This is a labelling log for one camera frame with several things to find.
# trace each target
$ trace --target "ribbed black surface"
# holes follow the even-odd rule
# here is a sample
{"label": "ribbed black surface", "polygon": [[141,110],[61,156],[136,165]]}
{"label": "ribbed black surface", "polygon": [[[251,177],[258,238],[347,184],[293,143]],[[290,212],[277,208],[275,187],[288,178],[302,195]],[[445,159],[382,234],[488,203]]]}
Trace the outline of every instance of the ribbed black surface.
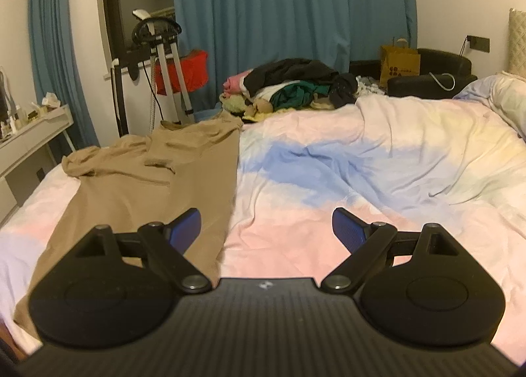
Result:
{"label": "ribbed black surface", "polygon": [[19,369],[27,377],[509,377],[515,367],[489,345],[398,345],[371,328],[353,300],[319,292],[311,280],[227,279],[185,297],[161,328],[126,347],[47,345]]}

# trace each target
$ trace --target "white desk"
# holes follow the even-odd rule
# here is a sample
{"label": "white desk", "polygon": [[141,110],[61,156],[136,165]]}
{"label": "white desk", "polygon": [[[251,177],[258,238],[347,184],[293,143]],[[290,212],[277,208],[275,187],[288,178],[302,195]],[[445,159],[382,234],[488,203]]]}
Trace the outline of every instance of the white desk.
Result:
{"label": "white desk", "polygon": [[75,151],[66,132],[71,125],[71,111],[69,106],[65,105],[29,123],[16,135],[0,144],[0,225],[17,207],[5,176],[57,135],[63,134],[71,150]]}

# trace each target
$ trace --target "black cable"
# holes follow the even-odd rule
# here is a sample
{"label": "black cable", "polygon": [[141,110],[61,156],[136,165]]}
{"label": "black cable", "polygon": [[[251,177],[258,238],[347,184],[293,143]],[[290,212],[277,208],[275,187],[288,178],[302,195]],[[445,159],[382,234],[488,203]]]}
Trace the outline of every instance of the black cable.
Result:
{"label": "black cable", "polygon": [[464,50],[466,50],[466,43],[467,43],[467,37],[464,39],[464,44],[462,45],[462,49],[460,49],[459,56],[462,56],[464,54]]}
{"label": "black cable", "polygon": [[148,79],[148,84],[150,85],[150,90],[155,99],[155,102],[157,103],[157,106],[159,107],[159,112],[161,114],[161,120],[164,120],[164,116],[162,115],[162,110],[161,110],[161,104],[159,103],[157,96],[155,96],[154,88],[152,87],[152,82],[150,81],[150,77],[148,76],[148,71],[146,71],[146,65],[144,65],[144,61],[143,61],[143,70],[144,70],[144,74],[146,74],[146,78]]}

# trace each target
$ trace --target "black sofa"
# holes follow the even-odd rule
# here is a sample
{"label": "black sofa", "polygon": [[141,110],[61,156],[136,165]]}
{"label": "black sofa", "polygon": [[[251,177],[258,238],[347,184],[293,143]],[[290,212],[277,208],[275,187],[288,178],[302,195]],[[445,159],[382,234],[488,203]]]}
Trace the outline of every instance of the black sofa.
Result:
{"label": "black sofa", "polygon": [[[420,54],[420,76],[394,77],[387,83],[389,96],[416,96],[422,99],[448,99],[462,91],[468,84],[477,80],[471,74],[471,61],[454,53],[442,50],[418,49]],[[356,76],[380,79],[380,61],[353,61],[349,65],[349,73]],[[453,87],[453,80],[443,73],[455,77],[455,87],[452,91],[442,89],[429,75],[433,73],[437,80],[447,89]]]}

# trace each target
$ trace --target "bed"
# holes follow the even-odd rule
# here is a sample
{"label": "bed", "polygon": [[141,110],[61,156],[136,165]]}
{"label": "bed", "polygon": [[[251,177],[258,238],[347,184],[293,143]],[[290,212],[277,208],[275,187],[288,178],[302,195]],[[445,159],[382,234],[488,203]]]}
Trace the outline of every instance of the bed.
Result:
{"label": "bed", "polygon": [[[348,252],[331,229],[344,207],[399,230],[442,224],[506,296],[493,344],[526,360],[526,81],[501,74],[455,100],[371,95],[335,111],[290,112],[246,126],[222,277],[311,276]],[[12,321],[46,242],[78,189],[60,167],[0,231],[0,314]]]}

